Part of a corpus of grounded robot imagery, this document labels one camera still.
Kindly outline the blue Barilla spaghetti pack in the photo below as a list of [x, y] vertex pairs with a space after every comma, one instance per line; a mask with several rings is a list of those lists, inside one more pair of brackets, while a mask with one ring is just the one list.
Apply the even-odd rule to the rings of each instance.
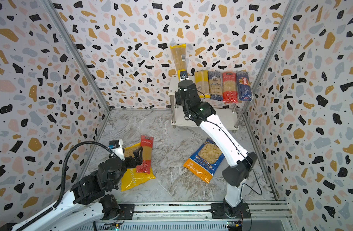
[[250, 80], [248, 72], [246, 71], [237, 71], [237, 89], [239, 94], [239, 100], [241, 101], [251, 101], [252, 90], [250, 86]]

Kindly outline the yellow spaghetti pack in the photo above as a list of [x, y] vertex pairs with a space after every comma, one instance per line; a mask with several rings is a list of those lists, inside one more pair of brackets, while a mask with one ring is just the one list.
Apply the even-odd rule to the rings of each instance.
[[198, 95], [201, 99], [211, 98], [208, 80], [208, 71], [198, 71], [194, 73], [195, 84], [198, 90]]

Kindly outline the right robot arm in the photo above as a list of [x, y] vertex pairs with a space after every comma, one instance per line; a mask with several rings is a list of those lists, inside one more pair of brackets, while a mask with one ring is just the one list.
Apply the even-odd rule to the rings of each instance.
[[257, 160], [254, 152], [249, 153], [228, 132], [215, 109], [198, 96], [195, 83], [183, 80], [175, 92], [177, 104], [183, 108], [184, 115], [204, 130], [222, 151], [229, 167], [223, 171], [227, 182], [227, 192], [223, 202], [224, 215], [235, 218], [243, 206], [242, 191], [249, 173]]

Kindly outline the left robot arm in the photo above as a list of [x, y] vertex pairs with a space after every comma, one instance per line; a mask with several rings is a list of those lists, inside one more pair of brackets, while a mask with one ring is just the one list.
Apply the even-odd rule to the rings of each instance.
[[114, 195], [118, 184], [128, 169], [136, 168], [143, 162], [143, 148], [133, 155], [124, 157], [123, 148], [111, 148], [109, 159], [98, 165], [98, 169], [61, 192], [58, 200], [40, 214], [20, 222], [3, 225], [2, 231], [64, 231], [87, 222], [101, 219], [125, 219]]

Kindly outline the yellow spaghetti pack barcode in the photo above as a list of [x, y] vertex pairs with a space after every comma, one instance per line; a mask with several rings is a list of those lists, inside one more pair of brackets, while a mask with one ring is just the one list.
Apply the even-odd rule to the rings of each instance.
[[175, 68], [179, 70], [187, 70], [187, 54], [186, 54], [186, 44], [171, 46], [171, 53]]

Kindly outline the dark blue clear spaghetti pack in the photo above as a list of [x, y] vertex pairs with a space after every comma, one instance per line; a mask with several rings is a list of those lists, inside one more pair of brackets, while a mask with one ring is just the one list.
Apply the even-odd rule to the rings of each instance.
[[221, 72], [208, 71], [208, 82], [211, 99], [222, 101], [224, 98]]

